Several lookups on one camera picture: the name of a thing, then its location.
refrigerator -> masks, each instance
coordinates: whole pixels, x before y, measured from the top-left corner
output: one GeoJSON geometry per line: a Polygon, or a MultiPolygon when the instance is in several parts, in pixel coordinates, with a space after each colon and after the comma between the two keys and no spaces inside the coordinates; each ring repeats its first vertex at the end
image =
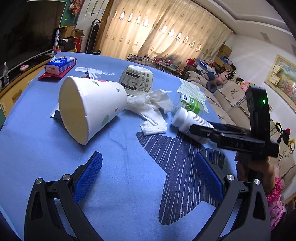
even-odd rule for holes
{"type": "Polygon", "coordinates": [[[81,52],[85,53],[87,38],[95,19],[101,20],[109,0],[85,0],[79,13],[76,28],[83,30],[81,52]]]}

paper cup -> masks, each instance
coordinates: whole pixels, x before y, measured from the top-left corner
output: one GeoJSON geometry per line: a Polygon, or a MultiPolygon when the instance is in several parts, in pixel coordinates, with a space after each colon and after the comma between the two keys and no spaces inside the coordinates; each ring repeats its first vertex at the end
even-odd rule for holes
{"type": "Polygon", "coordinates": [[[62,121],[82,145],[123,111],[126,104],[126,91],[116,82],[68,76],[59,90],[62,121]]]}
{"type": "Polygon", "coordinates": [[[126,93],[131,96],[139,96],[152,92],[153,73],[146,68],[129,65],[121,74],[119,83],[126,93]]]}

ceiling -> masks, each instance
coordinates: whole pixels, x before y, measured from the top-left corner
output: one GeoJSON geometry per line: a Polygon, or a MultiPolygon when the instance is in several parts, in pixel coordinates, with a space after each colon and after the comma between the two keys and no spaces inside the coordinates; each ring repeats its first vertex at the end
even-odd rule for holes
{"type": "Polygon", "coordinates": [[[267,41],[296,55],[296,40],[266,0],[192,0],[224,22],[237,35],[267,41]]]}

white pill bottle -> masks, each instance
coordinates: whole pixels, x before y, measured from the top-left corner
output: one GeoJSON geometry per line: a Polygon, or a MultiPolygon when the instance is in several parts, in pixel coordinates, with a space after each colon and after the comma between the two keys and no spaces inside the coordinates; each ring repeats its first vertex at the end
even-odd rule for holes
{"type": "Polygon", "coordinates": [[[192,125],[200,125],[214,128],[213,125],[205,121],[203,118],[199,117],[197,114],[193,113],[192,111],[187,111],[182,107],[178,109],[176,114],[174,115],[172,119],[172,125],[177,127],[179,131],[200,144],[206,144],[210,141],[210,139],[192,134],[190,132],[190,127],[192,125]]]}

person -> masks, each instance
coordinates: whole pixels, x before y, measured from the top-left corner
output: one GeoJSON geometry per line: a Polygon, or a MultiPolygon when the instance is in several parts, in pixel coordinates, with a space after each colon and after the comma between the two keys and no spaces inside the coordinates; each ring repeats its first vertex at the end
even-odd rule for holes
{"type": "Polygon", "coordinates": [[[281,179],[275,177],[274,165],[269,158],[263,161],[251,161],[243,165],[242,155],[235,156],[237,179],[248,181],[249,170],[262,173],[262,186],[266,194],[271,221],[271,241],[286,241],[296,239],[296,209],[286,214],[284,204],[281,201],[281,179]]]}

